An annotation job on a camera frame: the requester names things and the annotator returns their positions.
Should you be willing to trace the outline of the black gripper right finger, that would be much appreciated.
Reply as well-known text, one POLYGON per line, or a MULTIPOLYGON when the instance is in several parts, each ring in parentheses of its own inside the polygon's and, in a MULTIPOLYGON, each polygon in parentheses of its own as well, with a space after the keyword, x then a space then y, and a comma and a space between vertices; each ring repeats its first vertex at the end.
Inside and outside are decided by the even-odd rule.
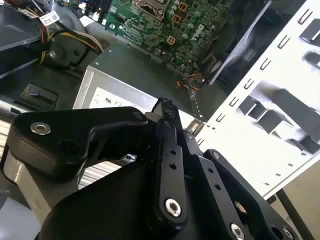
POLYGON ((166 117, 177 127, 178 142, 201 193, 205 195, 220 240, 297 240, 292 227, 216 150, 201 152, 194 136, 182 129, 177 107, 166 102, 166 117))

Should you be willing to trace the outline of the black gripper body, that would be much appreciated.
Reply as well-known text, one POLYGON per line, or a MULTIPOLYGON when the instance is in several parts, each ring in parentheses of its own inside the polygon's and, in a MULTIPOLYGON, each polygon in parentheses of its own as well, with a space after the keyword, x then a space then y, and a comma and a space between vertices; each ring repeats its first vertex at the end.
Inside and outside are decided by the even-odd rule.
POLYGON ((62 199, 41 240, 220 240, 192 172, 115 171, 62 199))

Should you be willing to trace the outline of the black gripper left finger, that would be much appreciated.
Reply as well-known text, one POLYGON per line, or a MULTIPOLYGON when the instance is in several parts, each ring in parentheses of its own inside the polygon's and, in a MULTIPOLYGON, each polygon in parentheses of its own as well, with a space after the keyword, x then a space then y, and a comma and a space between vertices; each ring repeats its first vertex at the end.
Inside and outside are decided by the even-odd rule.
POLYGON ((22 113, 9 128, 1 171, 41 226, 61 200, 113 172, 184 174, 167 101, 145 114, 132 106, 22 113))

